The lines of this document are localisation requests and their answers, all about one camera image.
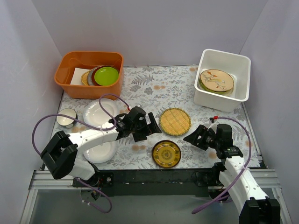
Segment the woven bamboo tray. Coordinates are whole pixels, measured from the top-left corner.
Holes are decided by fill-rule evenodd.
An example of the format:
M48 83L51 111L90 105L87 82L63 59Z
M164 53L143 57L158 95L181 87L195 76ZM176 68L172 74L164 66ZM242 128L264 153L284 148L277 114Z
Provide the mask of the woven bamboo tray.
M169 108L161 114L159 125L167 135L181 136L191 128L191 118L180 108Z

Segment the beige green leaf plate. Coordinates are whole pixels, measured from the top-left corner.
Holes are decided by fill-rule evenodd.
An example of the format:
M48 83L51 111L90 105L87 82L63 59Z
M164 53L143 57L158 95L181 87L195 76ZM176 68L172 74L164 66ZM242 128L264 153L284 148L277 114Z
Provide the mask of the beige green leaf plate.
M203 90L218 95L228 96L232 94L234 90L234 81L232 78L200 78L199 84L203 88Z

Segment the beige bird plate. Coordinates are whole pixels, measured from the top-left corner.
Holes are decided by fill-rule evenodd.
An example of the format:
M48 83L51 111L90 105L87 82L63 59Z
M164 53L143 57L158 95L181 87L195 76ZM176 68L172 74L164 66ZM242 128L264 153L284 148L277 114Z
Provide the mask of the beige bird plate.
M232 76L217 69L209 69L201 72L199 83L204 89L213 92L227 92L232 90L235 85Z

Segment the green polka dot plate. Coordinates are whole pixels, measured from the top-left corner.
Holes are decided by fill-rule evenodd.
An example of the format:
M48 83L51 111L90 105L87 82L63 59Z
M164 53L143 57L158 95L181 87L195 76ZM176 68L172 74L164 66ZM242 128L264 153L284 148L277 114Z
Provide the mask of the green polka dot plate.
M209 89L209 88L206 88L206 87L203 85L203 83L202 83L201 81L199 81L199 86L200 86L203 90L205 90L205 91L207 91L207 92L211 92L211 93L215 93L215 94L219 94L219 95L229 95L229 94L231 94L232 91L233 91L233 89L228 90L228 91L213 91L213 90L211 90L211 89Z

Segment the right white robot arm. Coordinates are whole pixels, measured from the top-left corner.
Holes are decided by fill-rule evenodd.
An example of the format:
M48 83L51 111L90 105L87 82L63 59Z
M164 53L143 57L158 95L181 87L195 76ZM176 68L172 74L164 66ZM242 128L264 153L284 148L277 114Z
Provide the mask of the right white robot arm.
M214 128L199 125L184 141L203 150L215 149L221 161L215 163L211 179L228 190L238 210L239 223L280 223L279 202L269 198L247 169L241 150L233 144L230 125L218 124Z

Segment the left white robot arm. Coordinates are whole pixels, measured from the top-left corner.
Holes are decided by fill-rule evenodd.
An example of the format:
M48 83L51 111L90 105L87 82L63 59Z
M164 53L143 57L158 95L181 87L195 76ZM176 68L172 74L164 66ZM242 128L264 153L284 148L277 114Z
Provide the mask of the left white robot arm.
M82 159L81 155L86 150L129 135L133 136L135 142L139 142L161 132L153 113L146 113L135 106L129 113L120 114L99 127L71 134L64 131L55 133L40 157L55 180L71 175L93 187L99 183L100 178L91 163Z

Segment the lime green plate in bin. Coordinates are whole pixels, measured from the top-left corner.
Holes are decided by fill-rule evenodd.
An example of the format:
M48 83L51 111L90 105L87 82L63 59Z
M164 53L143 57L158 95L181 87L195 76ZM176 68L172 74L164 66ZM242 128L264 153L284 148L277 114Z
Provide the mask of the lime green plate in bin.
M95 71L94 80L98 85L109 86L114 84L119 77L119 72L114 67L101 67Z

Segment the white plastic bin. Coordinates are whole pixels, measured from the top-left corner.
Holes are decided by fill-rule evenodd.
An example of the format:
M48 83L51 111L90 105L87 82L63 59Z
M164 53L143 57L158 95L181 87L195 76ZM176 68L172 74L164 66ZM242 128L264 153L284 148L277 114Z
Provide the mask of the white plastic bin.
M194 102L223 112L233 111L240 103L249 98L251 60L242 55L224 51L206 49L201 55L194 87ZM228 73L234 80L230 95L208 92L199 85L200 74L206 70L221 70Z

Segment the dark brown plate in bin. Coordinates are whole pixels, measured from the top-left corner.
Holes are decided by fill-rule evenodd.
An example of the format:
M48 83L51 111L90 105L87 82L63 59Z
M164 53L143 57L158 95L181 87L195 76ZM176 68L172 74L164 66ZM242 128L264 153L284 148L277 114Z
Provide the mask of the dark brown plate in bin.
M93 69L91 79L92 79L93 85L95 85L95 86L99 86L99 84L95 81L95 73L101 68L103 68L103 66L98 66Z

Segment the grey plate in bin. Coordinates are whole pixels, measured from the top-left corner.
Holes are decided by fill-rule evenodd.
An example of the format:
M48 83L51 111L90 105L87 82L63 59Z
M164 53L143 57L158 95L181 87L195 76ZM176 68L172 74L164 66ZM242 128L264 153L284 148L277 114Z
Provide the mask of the grey plate in bin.
M94 70L90 70L87 75L87 83L89 86L94 86L93 80L92 80L92 74Z

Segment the woven plate in bin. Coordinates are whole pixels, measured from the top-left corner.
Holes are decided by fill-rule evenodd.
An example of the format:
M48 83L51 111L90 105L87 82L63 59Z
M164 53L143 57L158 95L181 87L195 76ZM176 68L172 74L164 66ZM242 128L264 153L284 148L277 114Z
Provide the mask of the woven plate in bin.
M81 83L83 85L87 85L87 86L89 85L88 84L88 80L87 80L89 73L90 73L90 70L88 70L88 71L86 71L85 73L82 74L82 76L81 76Z

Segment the orange plastic bin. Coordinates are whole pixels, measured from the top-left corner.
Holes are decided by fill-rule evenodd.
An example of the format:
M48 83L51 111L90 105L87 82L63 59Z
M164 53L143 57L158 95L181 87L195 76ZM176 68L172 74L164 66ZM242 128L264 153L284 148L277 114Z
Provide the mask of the orange plastic bin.
M116 52L73 51L66 54L54 75L56 84L71 98L99 99L104 94L120 96L124 79L124 58ZM116 82L109 86L73 85L75 68L91 70L97 66L112 66L119 71Z

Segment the floral patterned table mat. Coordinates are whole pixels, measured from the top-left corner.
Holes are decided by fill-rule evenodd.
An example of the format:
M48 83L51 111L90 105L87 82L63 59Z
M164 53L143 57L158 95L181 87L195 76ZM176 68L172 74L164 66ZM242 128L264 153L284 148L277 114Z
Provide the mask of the floral patterned table mat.
M180 108L191 118L191 132L199 125L209 126L211 117L220 116L220 123L232 127L234 145L240 148L246 159L250 159L249 167L259 167L254 141L246 135L249 124L243 106L237 106L232 112L222 112L196 105L196 73L197 68L193 66L125 68L121 99L117 102L120 112L127 113L127 105L139 106L159 120L166 109ZM161 140L171 140L179 146L182 156L177 168L210 168L218 161L214 149L201 150L185 142L181 136L161 133L140 142L135 142L132 136L119 140L113 158L97 167L101 170L156 169L151 152Z

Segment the yellow brown patterned plate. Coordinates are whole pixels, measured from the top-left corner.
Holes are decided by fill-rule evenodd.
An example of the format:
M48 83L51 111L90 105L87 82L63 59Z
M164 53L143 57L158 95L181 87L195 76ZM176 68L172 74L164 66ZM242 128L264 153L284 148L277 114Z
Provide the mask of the yellow brown patterned plate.
M152 148L152 159L160 168L174 168L181 160L181 150L179 146L170 140L162 140Z

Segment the white scalloped plate front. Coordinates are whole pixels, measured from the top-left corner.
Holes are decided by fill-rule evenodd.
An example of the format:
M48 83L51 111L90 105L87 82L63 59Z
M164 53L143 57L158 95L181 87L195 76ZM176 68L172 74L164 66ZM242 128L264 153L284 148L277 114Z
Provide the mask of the white scalloped plate front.
M116 153L116 142L107 142L84 151L84 157L93 164L100 164L110 160Z

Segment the white scalloped plate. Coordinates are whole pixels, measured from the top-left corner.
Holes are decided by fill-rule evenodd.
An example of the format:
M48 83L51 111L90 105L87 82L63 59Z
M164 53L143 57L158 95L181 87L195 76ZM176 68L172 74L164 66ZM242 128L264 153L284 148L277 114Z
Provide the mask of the white scalloped plate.
M84 151L84 157L93 164L100 164L110 160L116 153L116 142L107 142Z
M113 117L120 113L120 109L115 101L103 98L100 102L103 108ZM92 101L85 108L83 113L84 122L92 126L101 126L108 122L110 119L111 117L100 107L98 99Z

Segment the white scalloped plate back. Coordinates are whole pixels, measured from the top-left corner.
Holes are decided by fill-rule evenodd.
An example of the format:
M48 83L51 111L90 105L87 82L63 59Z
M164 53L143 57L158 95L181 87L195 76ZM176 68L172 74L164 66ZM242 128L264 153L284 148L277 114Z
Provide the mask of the white scalloped plate back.
M113 117L120 113L120 109L115 101L103 98L100 102L103 108ZM98 99L92 101L85 108L83 113L84 122L92 126L101 126L108 122L110 119L111 117L100 107Z

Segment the white dark-rimmed bowl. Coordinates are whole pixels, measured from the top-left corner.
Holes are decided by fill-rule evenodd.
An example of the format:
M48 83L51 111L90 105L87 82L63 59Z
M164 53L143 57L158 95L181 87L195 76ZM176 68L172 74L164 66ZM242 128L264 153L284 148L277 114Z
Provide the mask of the white dark-rimmed bowl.
M56 121L65 128L72 128L76 123L74 119L78 118L76 111L71 108L62 109L58 114L61 114L61 116L57 116Z

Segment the white paper sheet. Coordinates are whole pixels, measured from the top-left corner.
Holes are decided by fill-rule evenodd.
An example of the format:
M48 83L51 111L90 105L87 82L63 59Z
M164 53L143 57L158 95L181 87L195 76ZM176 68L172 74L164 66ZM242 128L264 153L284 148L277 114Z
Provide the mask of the white paper sheet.
M72 79L71 79L71 85L83 85L81 83L81 76L86 71L88 71L88 69L75 68Z

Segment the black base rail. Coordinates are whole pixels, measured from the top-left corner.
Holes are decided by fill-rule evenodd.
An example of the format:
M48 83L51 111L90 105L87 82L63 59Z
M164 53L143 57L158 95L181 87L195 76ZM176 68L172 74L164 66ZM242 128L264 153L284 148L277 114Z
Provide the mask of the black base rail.
M55 180L48 171L36 171L31 187L36 189L80 189L94 198L96 190L113 196L216 196L225 187L216 168L174 168L140 170L102 170L88 181L67 175Z

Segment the aluminium frame rail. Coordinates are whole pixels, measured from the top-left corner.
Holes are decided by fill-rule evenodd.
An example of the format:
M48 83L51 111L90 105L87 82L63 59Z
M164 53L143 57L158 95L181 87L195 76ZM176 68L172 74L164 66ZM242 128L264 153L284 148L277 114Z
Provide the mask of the aluminium frame rail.
M251 174L253 175L256 182L263 189L271 189L274 199L280 204L280 220L283 224L290 224L291 218L289 216L288 209L286 207L283 195L282 195L282 187L278 180L278 176L274 169L268 169L266 166L262 165L261 167L255 167L249 169ZM34 213L34 207L36 205L36 199L38 195L38 191L42 189L36 189L31 187L31 182L29 186L29 192L27 196L27 200L25 203L25 208L21 217L20 223L28 224L32 218Z

